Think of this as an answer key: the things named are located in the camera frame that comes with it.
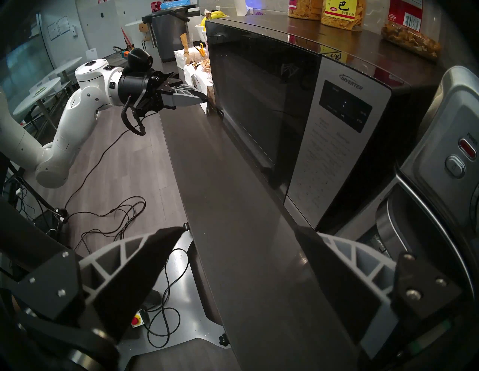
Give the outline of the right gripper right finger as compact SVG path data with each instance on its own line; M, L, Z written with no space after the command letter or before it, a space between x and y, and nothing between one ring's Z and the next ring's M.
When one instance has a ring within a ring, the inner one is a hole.
M357 241L297 226L295 237L320 288L360 359L394 359L421 352L417 339L453 319L461 288L426 259L410 252L393 261Z

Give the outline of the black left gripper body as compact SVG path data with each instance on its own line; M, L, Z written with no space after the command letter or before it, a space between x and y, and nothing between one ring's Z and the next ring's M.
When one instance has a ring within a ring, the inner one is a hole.
M165 74L154 69L146 72L123 69L119 78L120 101L126 104L130 98L129 107L141 113L162 110L164 107L162 94L158 92L158 76L175 76L179 79L179 74L174 72Z

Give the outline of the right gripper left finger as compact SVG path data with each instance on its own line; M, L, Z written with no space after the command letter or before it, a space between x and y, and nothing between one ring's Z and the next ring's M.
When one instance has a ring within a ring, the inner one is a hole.
M52 255L17 284L19 327L65 344L117 344L186 231L123 239L82 260Z

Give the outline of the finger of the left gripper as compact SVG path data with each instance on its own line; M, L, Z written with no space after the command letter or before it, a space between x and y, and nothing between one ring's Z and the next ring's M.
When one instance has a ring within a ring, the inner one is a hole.
M175 76L158 76L158 92L161 94L180 94L177 91L195 91L195 88L183 84L183 81Z
M194 87L172 87L161 92L161 99L163 107L170 110L208 102L207 95Z

